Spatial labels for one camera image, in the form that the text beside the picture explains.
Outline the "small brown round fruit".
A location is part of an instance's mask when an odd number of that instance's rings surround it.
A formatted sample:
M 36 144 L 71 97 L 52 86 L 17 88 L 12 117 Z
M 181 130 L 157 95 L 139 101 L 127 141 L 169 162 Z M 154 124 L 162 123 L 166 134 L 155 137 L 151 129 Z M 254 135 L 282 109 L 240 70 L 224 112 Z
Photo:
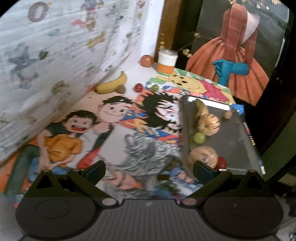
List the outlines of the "small brown round fruit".
M 232 117 L 232 111 L 231 110 L 227 110 L 224 112 L 223 118 L 226 120 L 229 120 Z

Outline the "white printed cartoon cloth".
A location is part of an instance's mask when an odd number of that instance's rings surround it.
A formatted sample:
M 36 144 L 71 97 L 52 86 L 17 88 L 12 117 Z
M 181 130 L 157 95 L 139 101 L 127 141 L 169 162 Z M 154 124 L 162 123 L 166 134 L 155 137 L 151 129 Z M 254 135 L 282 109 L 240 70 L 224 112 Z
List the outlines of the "white printed cartoon cloth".
M 18 1 L 1 16 L 1 161 L 116 68 L 144 1 Z

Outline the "pale round fruit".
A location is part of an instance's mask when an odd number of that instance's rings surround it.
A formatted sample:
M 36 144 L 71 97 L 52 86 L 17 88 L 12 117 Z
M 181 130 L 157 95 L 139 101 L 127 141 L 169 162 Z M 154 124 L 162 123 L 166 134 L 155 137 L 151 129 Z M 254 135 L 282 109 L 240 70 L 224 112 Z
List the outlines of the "pale round fruit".
M 189 153 L 187 166 L 192 169 L 196 161 L 201 161 L 209 167 L 215 168 L 218 163 L 218 155 L 216 151 L 211 147 L 196 147 L 192 149 Z

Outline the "grey metal tray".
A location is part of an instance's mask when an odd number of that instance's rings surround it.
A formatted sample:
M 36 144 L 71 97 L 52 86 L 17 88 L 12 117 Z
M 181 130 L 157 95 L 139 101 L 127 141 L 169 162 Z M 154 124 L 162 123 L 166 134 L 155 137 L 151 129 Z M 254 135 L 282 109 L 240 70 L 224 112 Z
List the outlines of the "grey metal tray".
M 199 98 L 210 113 L 216 115 L 220 120 L 220 130 L 206 137 L 205 142 L 197 144 L 193 141 L 193 135 L 197 132 L 197 108 L 195 100 L 197 97 L 191 95 L 182 96 L 180 99 L 181 124 L 182 124 L 182 147 L 181 160 L 183 166 L 189 171 L 187 159 L 192 149 L 199 146 L 213 148 L 219 157 L 227 161 L 227 169 L 233 174 L 243 175 L 248 170 L 256 170 L 261 176 L 265 174 L 262 161 L 246 132 L 243 121 L 238 112 L 230 105 Z M 229 120 L 223 118 L 224 112 L 232 111 Z

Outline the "brown wooden door frame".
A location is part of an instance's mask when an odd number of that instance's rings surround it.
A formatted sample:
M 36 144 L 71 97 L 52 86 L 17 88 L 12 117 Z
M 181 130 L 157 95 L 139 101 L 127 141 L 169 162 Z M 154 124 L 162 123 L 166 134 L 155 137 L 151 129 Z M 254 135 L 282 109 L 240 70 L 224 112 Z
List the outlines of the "brown wooden door frame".
M 161 48 L 171 49 L 178 23 L 182 0 L 165 0 L 159 25 L 154 61 L 158 61 Z

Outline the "red cherry tomato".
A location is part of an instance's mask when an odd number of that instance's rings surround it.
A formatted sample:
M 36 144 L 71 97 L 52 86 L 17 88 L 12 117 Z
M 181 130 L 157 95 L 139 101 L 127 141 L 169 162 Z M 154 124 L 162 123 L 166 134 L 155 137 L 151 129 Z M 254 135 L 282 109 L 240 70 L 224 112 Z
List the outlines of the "red cherry tomato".
M 134 88 L 133 88 L 133 90 L 135 91 L 135 92 L 137 92 L 137 93 L 140 93 L 142 90 L 143 90 L 143 85 L 141 84 L 141 83 L 137 83 L 135 86 L 134 86 Z

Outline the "red apple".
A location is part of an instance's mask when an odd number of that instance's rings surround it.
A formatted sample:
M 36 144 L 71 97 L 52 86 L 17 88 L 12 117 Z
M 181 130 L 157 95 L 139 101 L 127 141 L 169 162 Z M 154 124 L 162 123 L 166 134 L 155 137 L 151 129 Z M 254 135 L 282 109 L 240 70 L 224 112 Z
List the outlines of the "red apple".
M 151 55 L 143 55 L 141 56 L 139 63 L 143 67 L 151 67 L 154 63 L 154 58 Z

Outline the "yellow banana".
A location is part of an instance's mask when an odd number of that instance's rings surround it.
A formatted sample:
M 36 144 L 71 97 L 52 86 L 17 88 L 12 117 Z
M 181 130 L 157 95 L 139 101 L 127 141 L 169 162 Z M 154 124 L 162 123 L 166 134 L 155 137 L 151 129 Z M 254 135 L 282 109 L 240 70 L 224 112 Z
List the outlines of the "yellow banana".
M 117 87 L 119 85 L 125 85 L 126 81 L 127 81 L 127 76 L 125 72 L 122 71 L 118 78 L 112 81 L 97 85 L 97 87 L 95 87 L 95 92 L 98 94 L 106 94 L 106 93 L 114 92 L 117 90 Z
M 208 126 L 208 107 L 200 99 L 196 99 L 195 104 L 197 108 L 197 128 L 203 133 Z

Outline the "green grape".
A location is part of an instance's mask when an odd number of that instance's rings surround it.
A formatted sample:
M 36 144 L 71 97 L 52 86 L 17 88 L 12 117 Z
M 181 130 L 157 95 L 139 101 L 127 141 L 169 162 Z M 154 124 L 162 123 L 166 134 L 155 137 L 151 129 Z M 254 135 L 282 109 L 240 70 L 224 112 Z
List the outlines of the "green grape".
M 203 142 L 205 142 L 205 140 L 206 136 L 204 133 L 197 132 L 193 135 L 193 141 L 197 144 L 202 144 Z
M 151 86 L 151 92 L 157 92 L 159 90 L 159 86 L 157 84 L 154 84 Z

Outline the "cartoon boys drawing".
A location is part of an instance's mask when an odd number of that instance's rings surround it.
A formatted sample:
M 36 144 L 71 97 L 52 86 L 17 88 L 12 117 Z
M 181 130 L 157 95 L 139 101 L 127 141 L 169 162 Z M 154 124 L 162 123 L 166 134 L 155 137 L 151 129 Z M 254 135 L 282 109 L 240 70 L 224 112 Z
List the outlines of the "cartoon boys drawing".
M 88 93 L 1 166 L 1 196 L 19 203 L 44 169 L 66 174 L 89 167 L 132 103 L 123 94 Z

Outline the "woman orange dress painting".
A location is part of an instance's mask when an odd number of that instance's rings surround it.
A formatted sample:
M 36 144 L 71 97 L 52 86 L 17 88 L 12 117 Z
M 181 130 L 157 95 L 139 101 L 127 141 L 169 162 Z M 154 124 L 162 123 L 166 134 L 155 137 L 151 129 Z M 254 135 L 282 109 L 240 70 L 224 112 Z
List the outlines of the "woman orange dress painting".
M 289 16 L 281 1 L 203 1 L 186 70 L 255 106 L 279 61 Z

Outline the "anime characters drawing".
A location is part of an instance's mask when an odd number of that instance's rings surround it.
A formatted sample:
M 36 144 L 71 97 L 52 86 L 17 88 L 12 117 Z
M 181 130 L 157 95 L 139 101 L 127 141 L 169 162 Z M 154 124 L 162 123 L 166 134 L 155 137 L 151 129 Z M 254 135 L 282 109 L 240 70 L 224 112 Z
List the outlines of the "anime characters drawing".
M 180 160 L 178 94 L 140 94 L 100 151 L 106 174 L 99 183 L 118 201 L 182 200 L 203 185 Z

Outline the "small brown kiwi fruit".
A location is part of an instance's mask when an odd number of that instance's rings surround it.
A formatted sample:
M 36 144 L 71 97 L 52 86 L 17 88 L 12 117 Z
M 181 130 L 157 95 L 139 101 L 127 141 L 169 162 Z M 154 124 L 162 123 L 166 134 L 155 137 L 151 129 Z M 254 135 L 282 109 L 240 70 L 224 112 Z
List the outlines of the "small brown kiwi fruit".
M 117 88 L 116 88 L 116 92 L 119 93 L 119 94 L 125 94 L 126 92 L 126 88 L 124 85 L 118 85 Z

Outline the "white orange jar vase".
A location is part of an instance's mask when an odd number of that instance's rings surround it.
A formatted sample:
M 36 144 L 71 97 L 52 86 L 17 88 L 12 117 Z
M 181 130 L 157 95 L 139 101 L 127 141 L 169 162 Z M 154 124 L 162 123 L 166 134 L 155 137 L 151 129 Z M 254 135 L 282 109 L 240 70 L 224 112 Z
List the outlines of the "white orange jar vase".
M 156 70 L 164 74 L 172 74 L 178 58 L 178 53 L 169 49 L 160 49 Z

